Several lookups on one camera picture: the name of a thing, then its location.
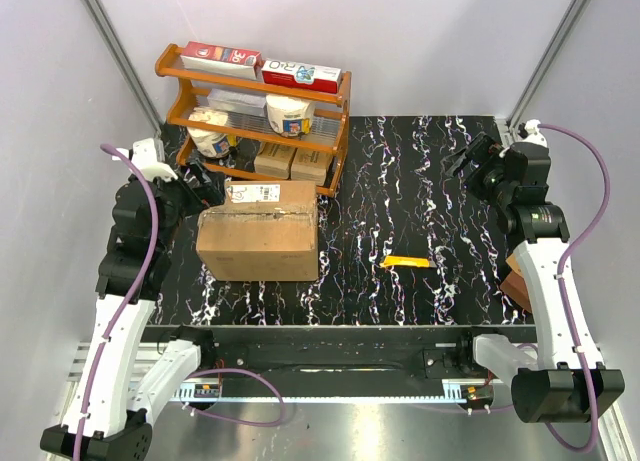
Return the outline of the brown cardboard express box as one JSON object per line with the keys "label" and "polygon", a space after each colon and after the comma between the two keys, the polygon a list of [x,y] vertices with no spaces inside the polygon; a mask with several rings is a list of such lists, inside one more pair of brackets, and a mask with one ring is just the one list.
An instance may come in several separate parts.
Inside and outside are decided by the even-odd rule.
{"label": "brown cardboard express box", "polygon": [[218,281],[319,278],[318,207],[311,181],[227,181],[203,211],[196,252]]}

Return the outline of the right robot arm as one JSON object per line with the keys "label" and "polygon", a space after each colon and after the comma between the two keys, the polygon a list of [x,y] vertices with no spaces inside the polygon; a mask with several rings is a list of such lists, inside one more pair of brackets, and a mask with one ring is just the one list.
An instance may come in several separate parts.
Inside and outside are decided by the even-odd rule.
{"label": "right robot arm", "polygon": [[525,423],[597,420],[625,382],[620,370],[606,368],[586,324],[565,253],[566,218],[546,199],[551,158],[543,136],[530,134],[505,148],[481,134],[452,157],[447,176],[472,165],[466,190],[497,214],[522,274],[537,336],[537,354],[531,356],[503,335],[478,335],[456,350],[456,368],[468,377],[492,372],[509,387]]}

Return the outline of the yellow utility knife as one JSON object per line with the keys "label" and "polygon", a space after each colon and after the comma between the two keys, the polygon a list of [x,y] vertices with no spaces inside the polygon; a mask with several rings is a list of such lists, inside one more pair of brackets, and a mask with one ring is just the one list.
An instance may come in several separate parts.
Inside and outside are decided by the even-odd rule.
{"label": "yellow utility knife", "polygon": [[386,256],[380,263],[380,267],[382,268],[410,267],[410,268],[429,269],[429,268],[432,268],[433,266],[434,266],[433,262],[427,258],[394,256],[394,255]]}

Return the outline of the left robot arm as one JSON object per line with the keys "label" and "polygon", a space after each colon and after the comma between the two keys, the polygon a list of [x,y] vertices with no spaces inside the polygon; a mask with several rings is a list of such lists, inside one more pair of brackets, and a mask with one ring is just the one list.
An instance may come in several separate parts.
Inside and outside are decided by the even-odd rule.
{"label": "left robot arm", "polygon": [[200,377],[213,371],[213,336],[179,327],[141,380],[132,380],[178,228],[186,218],[223,201],[223,177],[196,163],[168,179],[141,182],[130,176],[116,192],[80,382],[60,423],[43,431],[41,450],[67,460],[142,460],[153,426],[175,391],[191,373]]}

